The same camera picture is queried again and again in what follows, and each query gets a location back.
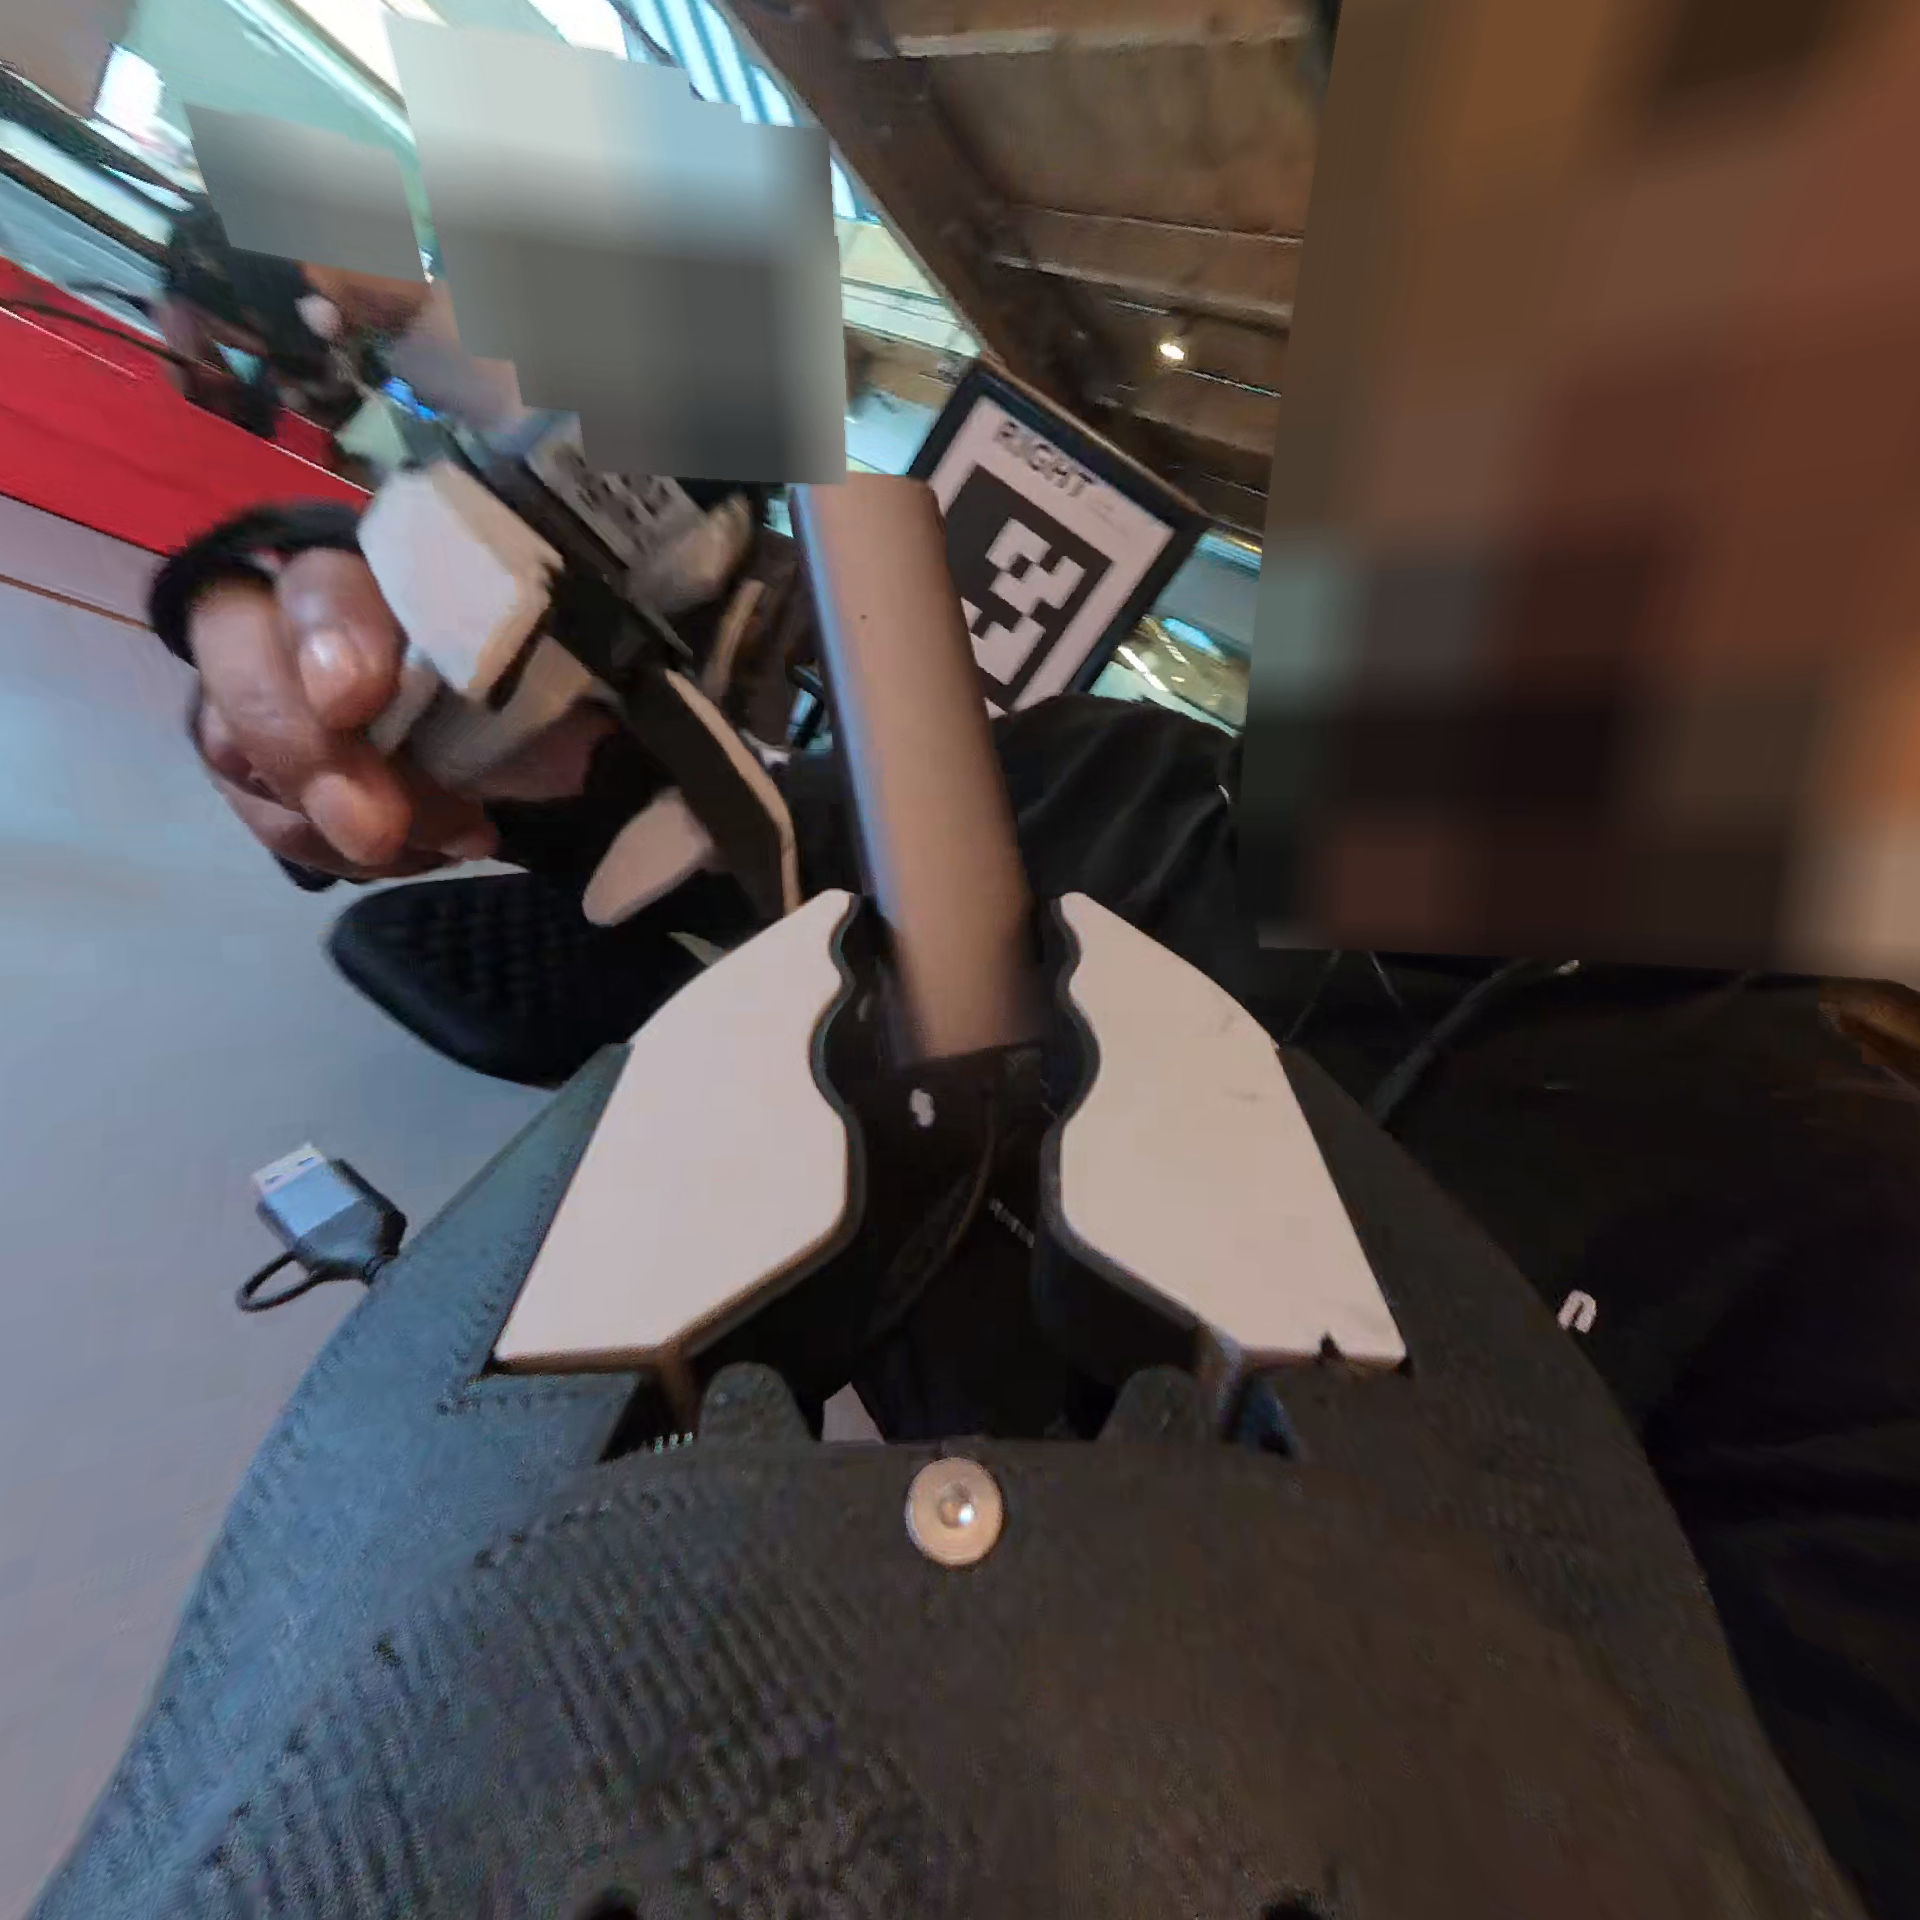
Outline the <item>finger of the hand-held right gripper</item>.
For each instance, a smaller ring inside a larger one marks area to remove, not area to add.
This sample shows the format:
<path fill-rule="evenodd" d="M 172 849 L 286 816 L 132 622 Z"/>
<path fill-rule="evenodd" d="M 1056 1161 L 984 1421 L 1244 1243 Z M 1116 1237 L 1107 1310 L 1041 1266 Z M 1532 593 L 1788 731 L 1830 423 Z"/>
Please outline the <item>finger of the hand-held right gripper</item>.
<path fill-rule="evenodd" d="M 795 915 L 805 884 L 783 793 L 722 709 L 677 669 L 652 669 L 652 759 L 754 915 L 763 921 Z"/>
<path fill-rule="evenodd" d="M 589 926 L 627 926 L 712 868 L 712 833 L 682 793 L 661 793 L 610 839 L 586 884 L 580 915 Z"/>

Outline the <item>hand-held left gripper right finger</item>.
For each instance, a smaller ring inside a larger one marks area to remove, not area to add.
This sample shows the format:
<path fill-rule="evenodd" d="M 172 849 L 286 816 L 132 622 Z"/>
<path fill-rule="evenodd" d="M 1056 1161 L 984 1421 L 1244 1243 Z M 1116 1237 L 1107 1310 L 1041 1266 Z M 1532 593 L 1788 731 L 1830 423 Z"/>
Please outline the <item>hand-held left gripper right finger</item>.
<path fill-rule="evenodd" d="M 1091 1067 L 1044 1139 L 1053 1237 L 1188 1340 L 1215 1425 L 1269 1369 L 1400 1373 L 1406 1342 L 1268 1030 L 1091 896 L 1053 904 Z"/>

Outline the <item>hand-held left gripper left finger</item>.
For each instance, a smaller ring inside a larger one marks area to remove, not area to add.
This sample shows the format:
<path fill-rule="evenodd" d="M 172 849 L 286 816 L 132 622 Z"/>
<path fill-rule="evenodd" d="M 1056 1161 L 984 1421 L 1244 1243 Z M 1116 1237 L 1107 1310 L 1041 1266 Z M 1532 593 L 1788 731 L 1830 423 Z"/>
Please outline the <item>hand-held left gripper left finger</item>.
<path fill-rule="evenodd" d="M 855 1149 L 819 1043 L 855 910 L 815 896 L 633 1032 L 493 1342 L 500 1373 L 639 1373 L 697 1405 L 703 1351 L 847 1243 Z"/>

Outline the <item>red plastic bin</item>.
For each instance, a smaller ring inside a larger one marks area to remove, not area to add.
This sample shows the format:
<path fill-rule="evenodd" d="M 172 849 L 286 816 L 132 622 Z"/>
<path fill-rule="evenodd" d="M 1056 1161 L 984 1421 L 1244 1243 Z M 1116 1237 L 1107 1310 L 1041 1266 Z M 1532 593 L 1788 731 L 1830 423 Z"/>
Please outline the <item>red plastic bin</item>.
<path fill-rule="evenodd" d="M 188 404 L 160 343 L 2 263 L 2 496 L 146 551 L 256 508 L 370 495 L 328 435 L 280 414 L 266 442 Z"/>

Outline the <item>black white marker board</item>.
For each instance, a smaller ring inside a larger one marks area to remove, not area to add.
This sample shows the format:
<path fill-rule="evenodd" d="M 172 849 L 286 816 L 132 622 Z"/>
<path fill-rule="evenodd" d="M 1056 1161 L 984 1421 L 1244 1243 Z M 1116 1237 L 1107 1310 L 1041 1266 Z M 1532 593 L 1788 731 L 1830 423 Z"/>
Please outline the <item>black white marker board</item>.
<path fill-rule="evenodd" d="M 999 714 L 1091 694 L 1207 533 L 1188 495 L 988 363 L 962 374 L 909 473 L 941 502 Z"/>

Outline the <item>dark oval usb hub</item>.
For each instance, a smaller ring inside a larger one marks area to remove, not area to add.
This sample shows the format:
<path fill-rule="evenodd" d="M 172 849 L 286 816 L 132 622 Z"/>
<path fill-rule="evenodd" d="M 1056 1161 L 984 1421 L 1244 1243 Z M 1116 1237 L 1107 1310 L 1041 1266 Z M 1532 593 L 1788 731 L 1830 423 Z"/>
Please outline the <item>dark oval usb hub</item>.
<path fill-rule="evenodd" d="M 768 938 L 799 963 L 781 1000 L 830 1013 L 836 948 L 877 921 L 877 1113 L 925 1137 L 993 1100 L 999 1061 L 1044 1039 L 1041 910 L 946 573 L 941 502 L 911 476 L 798 487 L 795 533 L 819 622 L 834 741 L 852 799 L 859 897 L 825 893 Z"/>

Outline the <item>person's right hand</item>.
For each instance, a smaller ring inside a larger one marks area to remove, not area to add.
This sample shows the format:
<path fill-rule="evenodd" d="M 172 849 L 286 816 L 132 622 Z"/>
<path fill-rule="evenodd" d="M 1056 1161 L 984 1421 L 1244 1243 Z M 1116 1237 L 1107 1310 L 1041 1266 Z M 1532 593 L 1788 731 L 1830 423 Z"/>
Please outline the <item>person's right hand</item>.
<path fill-rule="evenodd" d="M 608 709 L 571 709 L 466 787 L 383 759 L 370 730 L 397 690 L 403 630 L 352 551 L 301 551 L 274 585 L 207 587 L 188 651 L 193 738 L 223 799 L 270 856 L 351 881 L 493 858 L 486 808 L 574 799 L 618 730 Z"/>

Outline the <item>person's black jacket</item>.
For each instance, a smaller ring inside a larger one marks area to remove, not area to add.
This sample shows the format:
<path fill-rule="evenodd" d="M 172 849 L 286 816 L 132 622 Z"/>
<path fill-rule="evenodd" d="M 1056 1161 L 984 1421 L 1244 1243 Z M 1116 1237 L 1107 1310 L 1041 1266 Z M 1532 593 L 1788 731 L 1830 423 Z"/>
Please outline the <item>person's black jacket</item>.
<path fill-rule="evenodd" d="M 1086 893 L 1310 1027 L 1310 957 L 1234 907 L 1237 741 L 1065 697 L 993 721 L 1034 893 Z M 1917 1917 L 1917 1108 L 1893 1100 L 1892 985 L 1601 967 L 1498 985 L 1389 957 L 1386 991 L 1461 1013 L 1391 1130 L 1577 1337 L 1693 1541 L 1788 1780 L 1871 1917 Z M 1341 985 L 1307 1032 L 1386 1096 L 1386 1016 Z M 1855 1067 L 1835 1022 L 1889 1067 Z"/>

